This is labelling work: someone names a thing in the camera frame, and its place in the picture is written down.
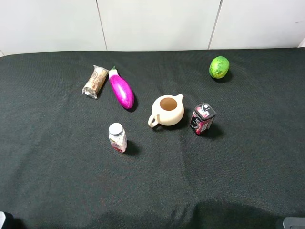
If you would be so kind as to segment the small candy jar silver lid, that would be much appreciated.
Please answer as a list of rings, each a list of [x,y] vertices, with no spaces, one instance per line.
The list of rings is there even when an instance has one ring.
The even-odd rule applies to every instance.
[[[124,153],[127,149],[127,137],[123,126],[120,123],[113,123],[109,126],[109,140],[111,146]]]

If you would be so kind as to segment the cream ceramic teapot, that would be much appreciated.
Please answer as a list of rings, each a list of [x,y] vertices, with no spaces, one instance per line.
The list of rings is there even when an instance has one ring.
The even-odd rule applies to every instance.
[[[152,105],[152,114],[148,125],[155,127],[158,124],[172,126],[181,121],[184,115],[183,95],[163,95],[157,98]]]

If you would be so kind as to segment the purple toy eggplant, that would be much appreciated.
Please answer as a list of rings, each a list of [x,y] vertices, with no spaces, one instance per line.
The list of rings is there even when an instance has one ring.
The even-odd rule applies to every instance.
[[[129,84],[119,76],[116,66],[109,70],[109,80],[118,102],[125,109],[134,105],[134,94]]]

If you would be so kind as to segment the black table cloth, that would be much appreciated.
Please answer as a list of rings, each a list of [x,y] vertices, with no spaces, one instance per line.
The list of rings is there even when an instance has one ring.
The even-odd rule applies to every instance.
[[[209,74],[215,57],[230,66]],[[94,65],[116,66],[134,105]],[[148,125],[154,101],[182,94],[172,126]],[[197,105],[216,112],[190,127]],[[120,123],[127,149],[115,150]],[[303,48],[48,52],[0,59],[0,209],[20,229],[274,229],[305,215]]]

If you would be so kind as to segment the wrapped snack roll package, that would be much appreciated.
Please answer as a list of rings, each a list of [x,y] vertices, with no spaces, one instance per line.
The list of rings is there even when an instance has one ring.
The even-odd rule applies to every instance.
[[[94,65],[93,73],[83,87],[82,93],[93,99],[97,99],[98,93],[102,88],[108,74],[109,71],[107,69]]]

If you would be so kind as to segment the green lime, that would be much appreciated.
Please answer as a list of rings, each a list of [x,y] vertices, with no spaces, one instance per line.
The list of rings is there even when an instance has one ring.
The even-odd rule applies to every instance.
[[[214,79],[221,79],[227,74],[229,66],[230,63],[227,58],[223,56],[215,57],[210,64],[209,74]]]

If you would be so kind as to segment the white black left base part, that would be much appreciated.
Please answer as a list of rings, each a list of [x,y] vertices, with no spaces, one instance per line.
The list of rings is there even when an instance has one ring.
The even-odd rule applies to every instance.
[[[14,217],[8,212],[0,212],[0,229],[12,229]]]

